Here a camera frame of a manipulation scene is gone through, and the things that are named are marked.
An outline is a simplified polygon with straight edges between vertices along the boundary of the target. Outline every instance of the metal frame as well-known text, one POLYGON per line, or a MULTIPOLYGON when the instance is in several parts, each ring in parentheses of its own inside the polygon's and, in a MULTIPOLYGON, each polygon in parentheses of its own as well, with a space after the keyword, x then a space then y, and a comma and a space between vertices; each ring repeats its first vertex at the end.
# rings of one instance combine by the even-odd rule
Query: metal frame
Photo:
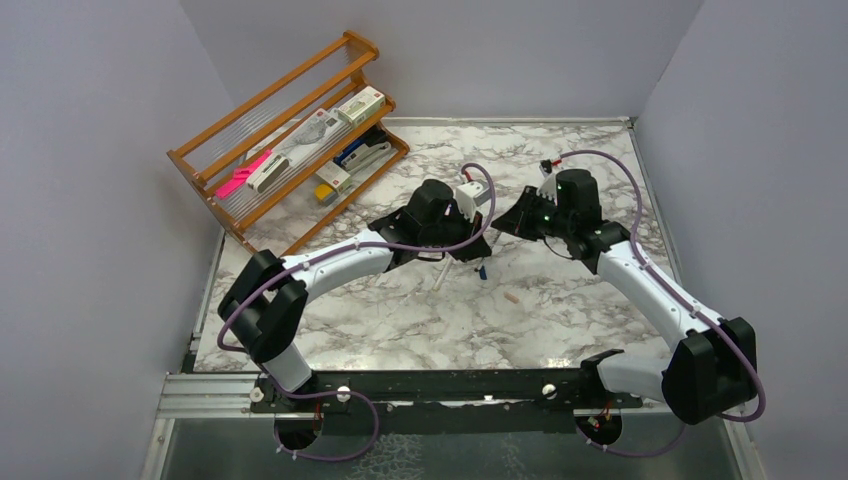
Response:
MULTIPOLYGON (((672 273, 675 280, 680 279, 680 262, 677 250, 674 248, 673 240, 665 223, 660 205, 656 200, 654 190, 651 186, 650 176, 642 161, 642 155, 636 141, 634 131, 635 118, 610 118, 610 119, 556 119, 556 118, 390 118, 386 124, 391 126, 425 125, 515 125, 515 124, 593 124, 593 125, 624 125, 630 135, 630 140, 636 154, 642 177, 645 181, 648 195, 654 207, 659 223, 660 231, 669 254, 672 273)), ((203 320, 206 317, 208 304, 211 296, 215 272, 220 262, 223 250, 224 230, 222 229, 216 240, 216 251, 212 259, 210 274, 201 302, 201 308, 193 329, 194 336, 202 333, 203 320)), ((147 458, 144 463, 141 478, 159 479, 163 473, 167 453, 177 419, 183 418, 267 418, 267 419, 290 419, 306 420, 312 418, 312 413, 253 413, 251 412, 251 401, 249 393, 253 389, 257 378, 256 373, 235 374, 169 374, 165 377, 159 408, 148 448, 147 458)), ((618 412, 626 412, 628 415, 653 415, 658 413, 670 413, 666 405, 654 402, 645 402, 640 408, 617 408, 618 412)), ((575 416, 595 413, 596 410, 575 409, 575 416)), ((765 470, 760 461, 756 444, 751 440, 745 425, 725 421, 728 439, 734 452, 736 463, 742 478, 746 480, 765 480, 765 470)))

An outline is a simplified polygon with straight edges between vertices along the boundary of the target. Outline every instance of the marble table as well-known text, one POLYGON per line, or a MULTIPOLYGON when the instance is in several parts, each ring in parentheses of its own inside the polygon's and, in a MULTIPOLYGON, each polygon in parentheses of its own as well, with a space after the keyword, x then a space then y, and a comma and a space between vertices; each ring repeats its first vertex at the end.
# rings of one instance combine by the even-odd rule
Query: marble table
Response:
MULTIPOLYGON (((391 127, 410 153, 326 227, 302 251, 348 238, 368 221, 404 205, 425 178, 459 183, 458 169, 478 162, 497 183, 498 214, 524 185, 539 185, 538 163, 580 148, 606 151, 632 170, 645 192, 629 132, 622 125, 452 125, 391 127)), ((604 215, 629 228, 635 213, 630 184, 614 164, 579 156, 569 166, 589 169, 598 180, 604 215)), ((670 272, 656 216, 646 200, 640 239, 653 260, 670 272)), ((282 253, 323 216, 308 192, 287 198, 250 232, 259 248, 282 253)), ((495 231, 487 232, 492 239, 495 231)), ((565 252, 554 241, 553 248, 565 252)), ((223 324, 215 313, 249 254, 226 238, 215 273, 195 371, 257 371, 246 355, 219 350, 223 324)), ((432 287, 444 262, 411 262, 362 278, 312 302, 296 343, 316 369, 468 369, 576 366, 611 349, 668 357, 656 330, 625 297, 600 282, 581 263, 556 257, 541 242, 501 235, 487 261, 488 280, 476 262, 453 266, 438 291, 432 287), (513 303, 509 293, 519 299, 513 303)), ((229 344, 236 344, 229 334, 229 344)))

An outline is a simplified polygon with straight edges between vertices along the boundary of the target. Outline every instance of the pink object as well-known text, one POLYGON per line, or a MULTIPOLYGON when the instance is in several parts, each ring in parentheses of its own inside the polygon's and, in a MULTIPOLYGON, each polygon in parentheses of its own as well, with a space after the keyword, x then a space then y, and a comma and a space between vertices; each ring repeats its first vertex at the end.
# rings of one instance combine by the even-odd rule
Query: pink object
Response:
POLYGON ((255 172, 256 169, 262 165, 262 162, 270 156, 271 150, 266 150, 265 153, 260 155, 259 158, 257 158, 256 161, 249 167, 233 170, 233 178, 231 178, 227 183, 221 185, 221 188, 215 191, 215 195, 217 195, 218 198, 229 197, 233 192, 238 190, 240 186, 244 185, 244 182, 247 181, 247 177, 249 177, 251 173, 255 172))

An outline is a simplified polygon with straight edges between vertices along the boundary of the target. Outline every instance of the marble tabletop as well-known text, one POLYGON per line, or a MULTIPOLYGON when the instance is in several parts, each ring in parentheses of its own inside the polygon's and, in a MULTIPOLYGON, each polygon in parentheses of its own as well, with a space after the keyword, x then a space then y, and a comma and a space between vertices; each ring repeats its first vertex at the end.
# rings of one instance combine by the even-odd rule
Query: marble tabletop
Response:
MULTIPOLYGON (((410 152, 301 251, 354 235, 372 219, 404 205, 426 178, 460 182, 459 167, 478 162, 497 184, 497 212, 506 211, 524 185, 540 185, 538 163, 561 152, 594 148, 620 159, 645 184, 624 125, 454 125, 391 127, 410 152)), ((607 219, 630 226, 633 192, 624 174, 602 158, 570 158, 568 167, 592 172, 607 219)), ((648 195, 640 240, 653 260, 670 272, 668 256, 648 195)), ((249 232, 259 249, 281 254, 328 208, 307 190, 287 198, 249 232)), ((495 231, 486 232, 490 241, 495 231)), ((552 247, 566 252, 554 241, 552 247)), ((215 273, 210 308, 195 371, 257 371, 246 355, 219 350, 223 321, 218 303, 249 254, 226 238, 215 273)), ((411 262, 333 290, 304 311, 295 340, 315 369, 467 369, 576 366, 611 348, 669 357, 656 330, 627 299, 581 263, 553 255, 541 242, 501 235, 487 260, 488 280, 476 262, 456 263, 438 291, 432 287, 444 262, 411 262), (517 297, 513 303, 505 293, 517 297)), ((232 334, 228 344, 237 344, 232 334)))

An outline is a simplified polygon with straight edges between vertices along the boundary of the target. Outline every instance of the white bolt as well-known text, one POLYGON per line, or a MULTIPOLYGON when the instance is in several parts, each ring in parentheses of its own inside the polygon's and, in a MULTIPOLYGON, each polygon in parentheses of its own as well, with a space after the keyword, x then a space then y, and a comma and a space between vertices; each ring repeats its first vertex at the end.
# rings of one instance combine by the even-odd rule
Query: white bolt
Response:
MULTIPOLYGON (((339 387, 338 391, 339 391, 339 392, 349 392, 349 391, 350 391, 350 389, 349 389, 349 388, 347 388, 347 387, 342 386, 342 387, 339 387)), ((336 398, 337 398, 340 402, 345 403, 346 401, 350 400, 350 395, 343 394, 343 393, 339 393, 339 394, 337 394, 337 395, 336 395, 336 398)))
POLYGON ((556 398, 556 387, 552 383, 545 385, 542 387, 542 395, 548 400, 553 400, 556 398))
POLYGON ((253 390, 250 391, 250 401, 253 403, 259 403, 265 398, 265 394, 262 393, 262 389, 259 387, 253 387, 253 390))

